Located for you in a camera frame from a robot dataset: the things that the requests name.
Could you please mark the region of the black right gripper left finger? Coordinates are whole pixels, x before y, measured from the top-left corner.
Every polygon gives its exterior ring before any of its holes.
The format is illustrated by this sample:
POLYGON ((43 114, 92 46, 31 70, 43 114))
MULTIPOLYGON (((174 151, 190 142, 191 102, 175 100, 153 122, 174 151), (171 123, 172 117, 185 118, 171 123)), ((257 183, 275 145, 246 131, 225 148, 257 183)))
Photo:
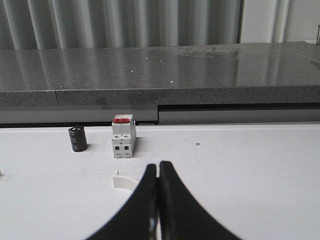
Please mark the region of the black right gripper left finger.
POLYGON ((148 164, 126 203, 89 240, 155 240, 157 238, 157 167, 148 164))

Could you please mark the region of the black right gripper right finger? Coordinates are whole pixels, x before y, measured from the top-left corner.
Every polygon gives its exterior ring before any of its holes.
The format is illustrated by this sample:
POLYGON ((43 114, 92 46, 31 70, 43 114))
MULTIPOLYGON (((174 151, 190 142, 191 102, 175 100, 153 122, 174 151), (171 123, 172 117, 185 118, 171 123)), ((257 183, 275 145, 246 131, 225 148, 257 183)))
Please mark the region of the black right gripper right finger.
POLYGON ((238 240, 193 197, 170 161, 159 165, 159 215, 164 240, 238 240))

